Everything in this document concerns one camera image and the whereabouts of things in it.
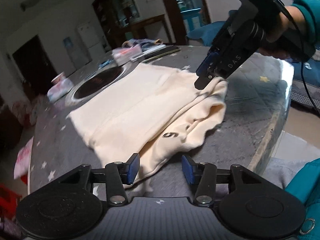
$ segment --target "white fabric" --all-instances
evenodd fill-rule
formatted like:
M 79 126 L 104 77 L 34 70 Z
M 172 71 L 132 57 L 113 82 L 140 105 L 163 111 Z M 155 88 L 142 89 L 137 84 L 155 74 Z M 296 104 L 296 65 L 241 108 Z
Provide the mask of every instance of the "white fabric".
M 176 152 L 202 145 L 206 131 L 222 122 L 227 82 L 216 77 L 197 90 L 196 79 L 187 70 L 140 63 L 70 118 L 103 166 L 139 153 L 137 182 Z

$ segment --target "pink bag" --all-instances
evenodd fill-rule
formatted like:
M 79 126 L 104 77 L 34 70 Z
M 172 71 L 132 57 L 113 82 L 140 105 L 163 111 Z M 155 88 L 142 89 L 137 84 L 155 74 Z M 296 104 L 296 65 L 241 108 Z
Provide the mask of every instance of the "pink bag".
M 14 166 L 14 179 L 18 179 L 28 173 L 28 168 L 31 160 L 32 143 L 33 137 L 27 142 L 25 147 L 20 149 L 16 164 Z

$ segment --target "blue gripper pad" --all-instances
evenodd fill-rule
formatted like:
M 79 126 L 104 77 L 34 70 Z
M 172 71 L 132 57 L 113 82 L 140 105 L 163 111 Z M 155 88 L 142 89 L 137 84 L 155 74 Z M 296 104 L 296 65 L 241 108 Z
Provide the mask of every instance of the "blue gripper pad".
M 192 165 L 188 162 L 187 158 L 183 155 L 181 159 L 182 171 L 189 185 L 195 183 L 195 176 L 193 174 Z
M 139 154 L 137 154 L 134 160 L 129 165 L 128 175 L 127 175 L 128 181 L 126 183 L 127 185 L 131 185 L 134 182 L 138 174 L 139 168 L 140 168 L 140 156 Z
M 204 61 L 200 64 L 196 70 L 198 77 L 207 77 L 207 70 L 210 67 L 210 64 L 215 62 L 215 58 L 219 55 L 217 52 L 209 52 Z

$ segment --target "red plastic crate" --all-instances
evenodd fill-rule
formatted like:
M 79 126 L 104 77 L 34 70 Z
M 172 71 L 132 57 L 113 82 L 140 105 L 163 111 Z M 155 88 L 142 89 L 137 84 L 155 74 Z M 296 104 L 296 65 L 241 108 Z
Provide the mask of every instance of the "red plastic crate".
M 21 198 L 21 195 L 0 184 L 0 209 L 5 217 L 12 219 L 16 215 L 16 208 Z
M 22 175 L 20 179 L 24 184 L 28 185 L 28 174 Z

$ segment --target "black cable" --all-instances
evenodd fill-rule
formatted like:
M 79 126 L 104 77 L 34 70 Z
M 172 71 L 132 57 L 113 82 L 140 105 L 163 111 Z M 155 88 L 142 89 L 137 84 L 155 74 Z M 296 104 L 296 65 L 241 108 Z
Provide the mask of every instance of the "black cable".
M 296 22 L 294 21 L 294 19 L 292 18 L 291 14 L 288 12 L 288 10 L 286 8 L 284 8 L 284 10 L 281 10 L 282 13 L 288 18 L 288 20 L 290 22 L 292 22 L 293 26 L 296 28 L 298 34 L 299 34 L 299 37 L 300 37 L 300 42 L 301 42 L 301 50 L 302 52 L 304 52 L 304 44 L 303 44 L 303 40 L 302 40 L 302 33 L 298 27 L 298 25 L 296 24 Z M 303 82 L 303 86 L 307 92 L 307 95 L 308 95 L 308 98 L 309 100 L 311 101 L 312 105 L 313 105 L 313 108 L 315 109 L 318 117 L 320 117 L 320 111 L 319 109 L 317 108 L 316 104 L 314 103 L 312 97 L 310 96 L 310 93 L 309 93 L 309 90 L 308 90 L 308 87 L 307 87 L 307 84 L 306 84 L 306 81 L 304 79 L 304 76 L 303 76 L 303 68 L 304 68 L 304 61 L 301 61 L 301 78 L 302 78 L 302 82 Z

